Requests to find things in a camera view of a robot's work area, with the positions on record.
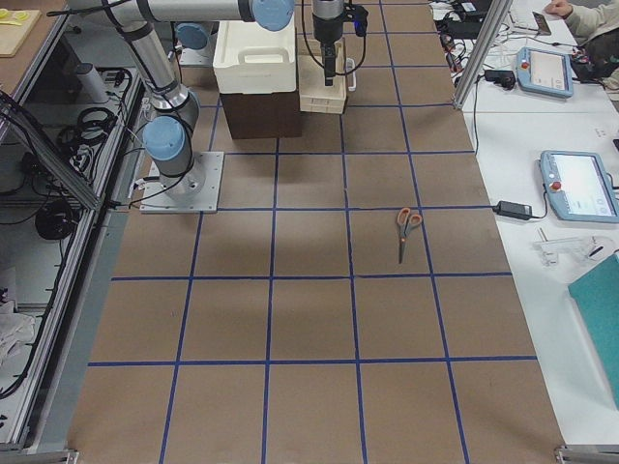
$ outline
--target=white box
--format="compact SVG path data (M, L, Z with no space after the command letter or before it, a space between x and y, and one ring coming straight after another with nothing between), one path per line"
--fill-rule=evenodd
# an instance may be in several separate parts
M309 49L321 61L320 43L308 40ZM299 38L299 98L301 111L314 113L336 113L344 111L346 103L346 78L336 75L333 86L325 86L324 71L310 57L303 38ZM345 52L343 42L336 42L336 71L343 73Z
M278 32L255 22L221 21L213 69L223 94L272 94L297 88L294 17Z

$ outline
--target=person's hand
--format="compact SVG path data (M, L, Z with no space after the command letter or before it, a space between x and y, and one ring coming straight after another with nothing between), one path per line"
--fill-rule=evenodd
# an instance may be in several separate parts
M546 13L551 15L559 15L561 17L568 17L572 14L574 8L566 0L551 0L544 8Z

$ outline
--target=brown box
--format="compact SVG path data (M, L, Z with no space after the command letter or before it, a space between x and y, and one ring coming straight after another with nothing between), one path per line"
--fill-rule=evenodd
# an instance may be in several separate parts
M299 91L221 94L232 138L300 137Z

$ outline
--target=white table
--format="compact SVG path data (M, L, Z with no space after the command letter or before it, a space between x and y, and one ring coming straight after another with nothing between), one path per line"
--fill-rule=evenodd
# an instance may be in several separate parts
M535 3L540 3L541 11L546 0L535 0ZM568 26L560 18L546 14L548 26L552 32L551 36L535 37L520 34L514 34L513 37L522 39L509 39L501 47L493 48L488 54L485 64L497 70L510 70L516 68L515 58L516 53L528 46L539 50L559 51L571 53L572 48L566 45L552 46L552 43L575 44L575 40L568 29ZM478 84L477 96L477 112L496 112L496 113L513 113L513 112L530 112L530 113L614 113L616 112L608 95L600 85L596 84L580 84L575 82L574 95L569 99L557 99L547 97L540 94L522 91L518 85L514 90L507 91L498 85L485 80ZM473 111L476 90L473 88L464 107L465 112Z
M465 119L473 138L472 114ZM612 144L619 131L616 111L482 113L477 127L478 160L492 203L526 203L536 216L543 213L542 177L535 163L543 150L597 152L619 180L619 152ZM619 247L619 226L562 221L552 211L539 221L497 217L497 225L566 443L619 444L619 411L567 288L595 263L583 265L561 254L558 266L546 267L532 246L541 240L542 227L549 240L604 235Z

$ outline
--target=teal folder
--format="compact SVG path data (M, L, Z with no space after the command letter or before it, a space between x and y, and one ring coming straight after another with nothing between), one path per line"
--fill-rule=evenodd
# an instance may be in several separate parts
M570 285L619 408L619 254Z

